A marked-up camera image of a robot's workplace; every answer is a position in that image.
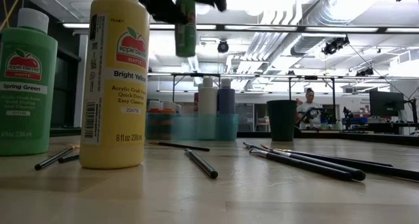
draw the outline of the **barcode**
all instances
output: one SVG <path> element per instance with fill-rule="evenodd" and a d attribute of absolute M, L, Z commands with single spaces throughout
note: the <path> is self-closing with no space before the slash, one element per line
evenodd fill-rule
<path fill-rule="evenodd" d="M 84 116 L 84 138 L 93 138 L 95 125 L 96 104 L 87 102 Z"/>

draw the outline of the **paintbrush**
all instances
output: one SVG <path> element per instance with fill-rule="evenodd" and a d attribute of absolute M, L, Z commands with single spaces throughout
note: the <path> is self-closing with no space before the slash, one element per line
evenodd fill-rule
<path fill-rule="evenodd" d="M 169 147 L 175 147 L 175 148 L 181 148 L 181 149 L 194 149 L 194 150 L 207 151 L 207 152 L 210 151 L 210 149 L 208 148 L 195 147 L 195 146 L 190 146 L 190 145 L 178 145 L 174 143 L 166 143 L 166 142 L 159 142 L 159 141 L 150 141 L 148 143 L 152 145 L 163 145 L 163 146 L 169 146 Z"/>

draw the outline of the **wooden table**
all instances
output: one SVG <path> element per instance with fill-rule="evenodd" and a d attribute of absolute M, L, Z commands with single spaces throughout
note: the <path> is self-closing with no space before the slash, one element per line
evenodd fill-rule
<path fill-rule="evenodd" d="M 141 166 L 121 170 L 87 170 L 75 161 L 36 172 L 47 155 L 1 157 L 0 223 L 418 223 L 419 183 L 372 174 L 338 181 L 251 156 L 243 141 L 185 142 L 211 149 L 198 153 L 217 169 L 216 180 L 182 150 L 157 145 L 146 146 Z M 53 138 L 49 153 L 78 142 Z M 414 147 L 313 139 L 271 145 L 419 169 Z"/>

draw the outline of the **apple barrel logo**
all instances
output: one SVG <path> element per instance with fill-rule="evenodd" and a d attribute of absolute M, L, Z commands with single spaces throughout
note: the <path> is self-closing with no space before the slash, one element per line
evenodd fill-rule
<path fill-rule="evenodd" d="M 144 38 L 132 28 L 118 40 L 117 61 L 147 67 L 147 47 Z"/>
<path fill-rule="evenodd" d="M 41 73 L 41 62 L 32 53 L 15 50 L 7 59 L 6 77 L 40 81 Z"/>

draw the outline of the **green paint bottle hanging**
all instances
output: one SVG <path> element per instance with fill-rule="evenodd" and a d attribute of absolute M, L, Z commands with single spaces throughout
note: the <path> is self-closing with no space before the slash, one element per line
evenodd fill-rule
<path fill-rule="evenodd" d="M 194 0 L 177 0 L 182 13 L 188 17 L 188 24 L 175 25 L 176 55 L 178 57 L 195 56 L 196 47 L 196 16 Z"/>
<path fill-rule="evenodd" d="M 20 9 L 0 40 L 0 155 L 48 151 L 58 43 L 49 18 Z"/>

